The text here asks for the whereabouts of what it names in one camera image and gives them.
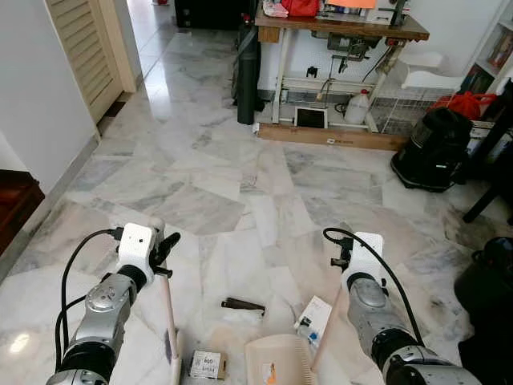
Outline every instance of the book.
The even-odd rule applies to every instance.
[[[501,69],[506,60],[510,57],[512,51],[513,32],[509,30],[504,31],[497,39],[494,49],[488,57],[489,64],[495,68]]]
[[[494,78],[491,77],[480,66],[475,64],[469,71],[465,80],[463,80],[461,92],[470,91],[474,94],[482,94],[487,91],[488,87],[493,83]]]

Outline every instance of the black vacuum cleaner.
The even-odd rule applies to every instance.
[[[392,158],[392,169],[407,188],[434,193],[447,190],[468,157],[471,129],[469,119],[449,108],[427,112],[406,146]]]
[[[498,237],[454,284],[474,335],[458,345],[463,366],[483,385],[513,383],[513,238]]]

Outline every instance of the cable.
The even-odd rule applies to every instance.
[[[344,113],[344,107],[345,105],[343,103],[337,103],[335,104],[335,111],[338,112],[339,114],[343,114]]]
[[[331,78],[326,79],[326,81],[322,84],[321,90],[318,92],[318,95],[322,95],[322,92],[324,91],[324,87],[326,87],[326,84],[331,80]]]
[[[365,75],[365,77],[363,78],[362,80],[362,83],[364,83],[367,79],[367,77],[370,75],[370,73],[372,71],[374,71],[374,69],[379,66],[379,64],[381,63],[381,61],[389,54],[389,52],[392,51],[392,46],[388,47],[388,49],[385,51],[385,53],[381,56],[381,58],[379,58],[379,60],[372,66],[372,68],[369,70],[369,72],[367,72],[367,75]]]
[[[322,231],[322,235],[328,240],[333,243],[338,243],[337,239],[332,238],[328,235],[329,232],[335,232],[335,233],[342,233],[347,235],[348,237],[352,237],[355,241],[359,242],[360,245],[364,246],[366,249],[370,251],[372,255],[381,263],[385,271],[392,277],[392,281],[394,281],[394,284],[397,286],[399,290],[399,294],[401,295],[401,299],[404,302],[404,307],[406,308],[406,312],[408,313],[408,318],[410,319],[411,327],[414,330],[415,338],[417,339],[417,342],[420,346],[424,347],[424,342],[422,341],[422,336],[420,335],[420,330],[418,329],[417,321],[415,320],[414,312],[411,309],[410,301],[408,301],[408,297],[406,296],[406,292],[402,288],[401,282],[398,280],[398,278],[395,276],[394,271],[386,264],[386,262],[379,256],[379,254],[374,250],[372,247],[369,246],[367,242],[362,240],[360,237],[354,235],[350,231],[343,230],[343,229],[337,229],[333,227],[329,227],[327,229],[324,229]]]
[[[103,229],[103,230],[98,230],[98,231],[95,231],[95,232],[89,234],[87,237],[85,237],[80,242],[80,244],[77,246],[77,248],[75,249],[75,251],[71,255],[70,260],[66,264],[66,268],[64,269],[64,273],[63,273],[63,280],[61,282],[61,313],[63,314],[62,318],[63,318],[63,342],[64,342],[63,345],[64,345],[64,350],[66,350],[68,348],[69,344],[70,344],[70,336],[68,334],[68,329],[67,329],[66,283],[67,283],[67,275],[70,273],[71,264],[73,264],[73,261],[75,260],[75,258],[77,258],[77,255],[79,254],[79,251],[82,249],[82,247],[85,246],[85,244],[90,239],[92,239],[93,237],[96,237],[97,235],[100,235],[100,234],[110,234],[112,236],[115,236],[116,230],[117,229]]]
[[[329,75],[328,75],[328,85],[326,87],[326,98],[324,100],[324,108],[328,107],[328,94],[329,94],[329,87],[331,87],[331,82],[333,81],[333,78],[331,75],[333,74],[333,61],[335,58],[333,55],[331,56],[331,64],[329,65]]]
[[[68,303],[66,305],[66,310],[69,310],[72,306],[75,306],[77,303],[80,303],[86,299],[86,296],[83,295],[80,298],[75,299],[74,301]],[[55,321],[55,373],[59,371],[59,368],[62,363],[62,351],[61,351],[61,321],[63,320],[63,312],[61,311],[57,316],[57,321]]]

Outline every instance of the hallway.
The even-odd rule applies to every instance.
[[[97,229],[146,224],[151,216],[165,220],[166,234],[182,235],[168,259],[185,336],[182,384],[205,383],[188,377],[195,349],[225,352],[223,384],[246,384],[245,343],[293,333],[313,295],[334,300],[340,271],[329,259],[339,250],[322,237],[327,226],[383,236],[384,258],[405,286],[426,344],[458,363],[457,343],[471,328],[454,279],[474,250],[511,234],[502,201],[467,225],[462,211],[485,185],[455,185],[443,194],[406,190],[390,169],[392,152],[256,138],[236,122],[231,105],[236,34],[178,31],[171,7],[128,3],[144,85],[0,285],[0,382],[45,383],[52,374],[60,277],[76,245]],[[105,237],[84,248],[68,279],[70,300],[115,270],[115,247]],[[396,289],[389,290],[404,316]],[[265,317],[221,308],[228,296],[265,305]],[[168,383],[159,299],[160,285],[139,294],[111,383]],[[319,383],[382,385],[347,320],[347,299]],[[82,313],[81,306],[70,311],[72,330]],[[20,335],[26,344],[14,352]]]

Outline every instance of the plastic jug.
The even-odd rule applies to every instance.
[[[355,95],[351,98],[344,116],[346,123],[363,123],[370,108],[370,102],[367,94],[369,94],[367,90],[362,90],[362,92],[360,92],[358,95]]]

